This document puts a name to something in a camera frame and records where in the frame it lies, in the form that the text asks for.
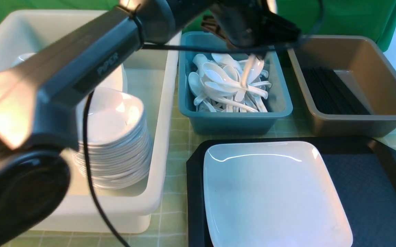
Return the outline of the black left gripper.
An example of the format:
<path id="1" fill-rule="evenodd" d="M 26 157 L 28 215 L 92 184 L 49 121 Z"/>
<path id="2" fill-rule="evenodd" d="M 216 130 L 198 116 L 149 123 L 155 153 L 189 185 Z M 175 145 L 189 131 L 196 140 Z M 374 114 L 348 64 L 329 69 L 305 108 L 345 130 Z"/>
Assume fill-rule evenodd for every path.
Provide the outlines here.
<path id="1" fill-rule="evenodd" d="M 271 48 L 297 44 L 301 29 L 278 15 L 276 0 L 217 0 L 209 8 L 218 27 L 213 33 L 232 50 L 264 59 Z"/>

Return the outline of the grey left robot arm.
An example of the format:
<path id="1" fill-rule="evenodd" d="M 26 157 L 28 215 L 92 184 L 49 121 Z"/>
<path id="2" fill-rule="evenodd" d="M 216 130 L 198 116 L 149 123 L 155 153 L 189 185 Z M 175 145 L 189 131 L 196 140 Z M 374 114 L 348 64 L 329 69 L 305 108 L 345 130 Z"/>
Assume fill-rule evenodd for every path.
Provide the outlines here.
<path id="1" fill-rule="evenodd" d="M 270 0 L 121 0 L 27 61 L 0 72 L 0 246 L 52 214 L 71 182 L 62 150 L 77 150 L 76 106 L 140 50 L 254 54 L 302 42 Z M 226 50 L 167 43 L 210 10 Z"/>

